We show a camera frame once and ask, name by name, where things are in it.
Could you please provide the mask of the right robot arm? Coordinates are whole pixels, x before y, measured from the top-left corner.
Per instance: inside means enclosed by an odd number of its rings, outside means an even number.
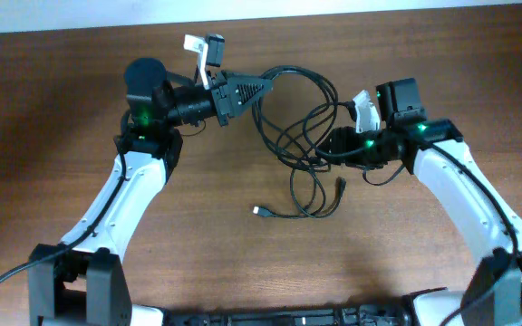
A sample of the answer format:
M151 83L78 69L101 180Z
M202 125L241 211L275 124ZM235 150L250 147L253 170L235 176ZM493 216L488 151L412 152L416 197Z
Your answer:
M522 325L522 219L489 183L461 132L429 120L418 84L408 78L376 88L351 106L352 127L333 129L317 147L334 165L368 170L399 161L440 202L476 265L466 290L428 290L411 298L419 325Z

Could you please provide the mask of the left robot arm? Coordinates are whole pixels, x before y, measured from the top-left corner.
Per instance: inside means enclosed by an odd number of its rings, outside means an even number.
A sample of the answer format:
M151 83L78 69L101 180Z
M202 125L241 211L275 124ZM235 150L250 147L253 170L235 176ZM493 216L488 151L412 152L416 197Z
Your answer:
M221 71L211 85L167 72L153 58L125 70L117 156L91 206L57 245L39 244L28 272L32 325L162 325L161 308L132 302L122 262L152 199L179 162L179 127L215 118L222 126L273 88L267 77Z

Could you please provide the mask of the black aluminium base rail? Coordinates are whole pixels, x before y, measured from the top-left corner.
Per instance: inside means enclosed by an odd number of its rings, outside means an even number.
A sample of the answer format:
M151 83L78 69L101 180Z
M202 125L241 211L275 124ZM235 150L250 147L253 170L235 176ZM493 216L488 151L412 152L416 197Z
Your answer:
M411 326L415 321L400 299L389 299L314 306L168 310L163 323L171 326Z

